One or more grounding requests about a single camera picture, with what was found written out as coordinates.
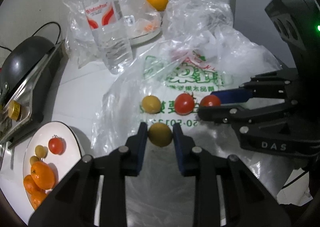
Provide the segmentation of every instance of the bottle cap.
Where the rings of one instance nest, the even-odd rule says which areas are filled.
[[[19,118],[19,115],[20,115],[20,110],[21,110],[21,106],[18,102],[14,101],[14,100],[10,101],[9,107],[8,107],[9,118],[17,121]]]

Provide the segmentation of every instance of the printed plastic bag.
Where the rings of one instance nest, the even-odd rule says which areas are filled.
[[[129,40],[151,33],[161,27],[161,16],[146,0],[120,0]],[[69,59],[83,67],[92,61],[101,61],[84,8],[80,0],[64,0],[69,8],[65,49]]]
[[[103,96],[101,110],[96,113],[97,120],[92,128],[93,154],[106,155],[124,145],[130,135],[136,134],[141,121],[145,121],[149,126],[162,122],[170,128],[174,123],[179,123],[186,135],[192,136],[197,145],[203,146],[212,154],[226,157],[235,153],[257,178],[265,181],[264,184],[268,184],[266,179],[277,181],[281,177],[270,170],[270,164],[280,165],[284,158],[242,150],[231,127],[203,123],[197,119],[196,110],[202,97],[212,91],[238,87],[232,79],[232,74],[238,73],[228,70],[231,74],[227,74],[223,71],[224,65],[220,65],[221,70],[217,70],[219,61],[223,63],[227,56],[234,56],[236,62],[239,60],[232,36],[225,42],[226,45],[221,45],[218,42],[221,38],[217,38],[218,32],[215,34],[215,31],[221,31],[218,30],[220,26],[232,24],[230,19],[224,18],[232,16],[230,9],[226,7],[226,12],[222,14],[219,6],[216,10],[213,7],[208,10],[207,2],[190,1],[196,3],[188,4],[186,0],[181,0],[185,9],[178,7],[179,0],[169,3],[169,29],[165,31],[167,40],[162,39],[152,46],[144,46],[146,51],[136,58]],[[171,7],[173,4],[176,4],[176,10]],[[194,12],[195,16],[199,16],[199,24],[194,26],[194,18],[188,18],[187,8],[188,12],[198,8],[207,13]],[[261,49],[255,47],[257,55],[260,56]],[[240,49],[241,54],[244,54],[244,48]],[[257,69],[262,68],[264,72],[276,69],[269,63],[265,63],[265,68],[263,63],[260,64]],[[243,83],[247,73],[244,77],[241,77],[241,74],[239,76]],[[180,116],[175,113],[174,100],[184,91],[193,94],[197,104],[191,114]],[[147,95],[155,95],[161,100],[160,113],[151,115],[141,109],[140,103]],[[257,107],[268,105],[269,102],[255,104]],[[270,190],[276,195],[279,190],[272,188],[270,187]],[[128,225],[191,226],[194,191],[194,178],[184,178],[178,170],[173,143],[159,148],[148,141],[140,175],[136,178],[126,177]]]

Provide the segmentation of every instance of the screw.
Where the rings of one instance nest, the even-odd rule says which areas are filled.
[[[90,162],[92,159],[92,156],[90,156],[89,154],[86,154],[82,157],[82,161],[85,162],[85,163],[88,163]]]
[[[237,109],[230,109],[230,110],[229,110],[229,113],[230,113],[230,114],[236,114],[237,111],[238,111]]]
[[[231,155],[229,156],[229,159],[230,159],[232,162],[236,162],[236,161],[239,160],[239,158],[238,158],[236,155],[234,155],[234,154],[231,154]]]
[[[194,146],[194,147],[192,148],[192,151],[193,151],[193,153],[195,153],[195,154],[199,154],[199,153],[202,152],[202,148],[199,147],[199,146]]]
[[[126,145],[122,145],[118,148],[120,153],[127,153],[129,151],[129,148]]]
[[[246,134],[249,131],[249,128],[247,126],[243,126],[239,129],[241,134]]]

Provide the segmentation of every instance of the bottle label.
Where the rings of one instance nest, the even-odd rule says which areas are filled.
[[[114,4],[115,4],[116,14],[118,14],[118,20],[120,20],[123,17],[123,15],[121,12],[119,1],[118,0],[114,1]]]
[[[124,16],[124,20],[127,22],[127,26],[133,26],[136,22],[133,15]]]
[[[100,0],[98,3],[92,4],[85,8],[85,13],[91,30],[117,21],[113,3],[108,0]]]

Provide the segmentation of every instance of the black cable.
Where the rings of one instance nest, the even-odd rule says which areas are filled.
[[[4,46],[1,46],[1,45],[0,45],[0,48],[5,49],[5,50],[8,50],[8,51],[12,51],[11,49],[9,49],[9,48],[7,48],[7,47],[4,47]]]
[[[303,172],[301,175],[299,175],[298,177],[296,177],[295,179],[293,179],[290,183],[284,185],[284,186],[281,188],[281,190],[284,189],[284,188],[287,188],[289,185],[292,185],[295,181],[299,180],[302,176],[304,176],[304,175],[305,175],[306,173],[308,173],[308,172],[309,172],[309,171]]]
[[[58,28],[59,28],[58,38],[57,38],[57,41],[56,41],[56,43],[55,43],[55,44],[57,44],[58,41],[59,41],[60,35],[61,35],[61,26],[60,26],[59,23],[54,22],[54,21],[45,23],[45,24],[44,24],[43,26],[41,26],[38,30],[36,30],[36,31],[33,33],[33,35],[31,35],[31,36],[36,35],[37,32],[39,32],[43,27],[45,27],[45,26],[47,26],[47,25],[49,25],[49,24],[55,24],[55,25],[57,25]],[[8,51],[12,51],[11,49],[9,49],[8,47],[5,47],[5,46],[1,46],[1,45],[0,45],[0,48],[5,49],[5,50],[8,50]]]
[[[49,25],[49,24],[55,24],[55,25],[57,25],[57,26],[59,27],[59,35],[58,35],[57,41],[56,41],[56,43],[55,43],[55,44],[57,44],[58,41],[59,41],[60,35],[61,35],[61,26],[60,26],[59,23],[54,22],[54,21],[45,23],[45,24],[44,24],[43,26],[41,26],[38,30],[36,30],[36,31],[33,33],[33,35],[31,35],[31,36],[34,36],[34,35],[35,35],[37,32],[39,32],[43,27],[45,27],[45,26],[47,26],[47,25]]]

